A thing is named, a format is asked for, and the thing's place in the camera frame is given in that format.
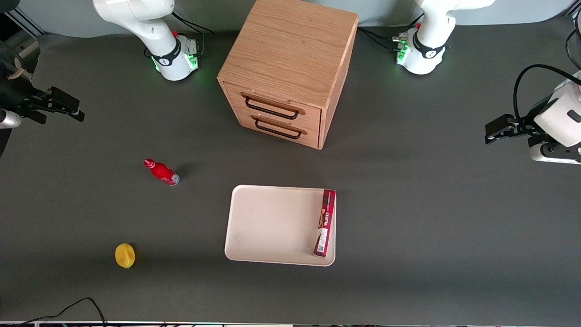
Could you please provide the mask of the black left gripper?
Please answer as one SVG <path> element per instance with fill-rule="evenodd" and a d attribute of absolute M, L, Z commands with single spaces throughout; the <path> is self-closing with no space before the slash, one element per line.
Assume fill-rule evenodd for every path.
<path fill-rule="evenodd" d="M 513 103 L 515 118 L 512 114 L 503 114 L 485 125 L 485 144 L 489 145 L 499 139 L 510 138 L 511 133 L 512 137 L 530 136 L 533 139 L 551 139 L 534 121 L 534 118 L 541 114 L 548 104 L 548 102 L 537 102 L 523 116 L 519 113 L 517 104 Z"/>

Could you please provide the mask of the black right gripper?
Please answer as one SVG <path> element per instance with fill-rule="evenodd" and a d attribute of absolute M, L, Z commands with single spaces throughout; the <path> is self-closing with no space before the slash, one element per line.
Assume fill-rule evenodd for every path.
<path fill-rule="evenodd" d="M 38 124 L 46 124 L 46 115 L 40 110 L 67 115 L 79 122 L 83 122 L 85 114 L 79 110 L 80 101 L 68 93 L 50 87 L 47 91 L 39 89 L 24 89 L 18 92 L 20 99 L 17 114 L 21 118 L 28 118 Z"/>

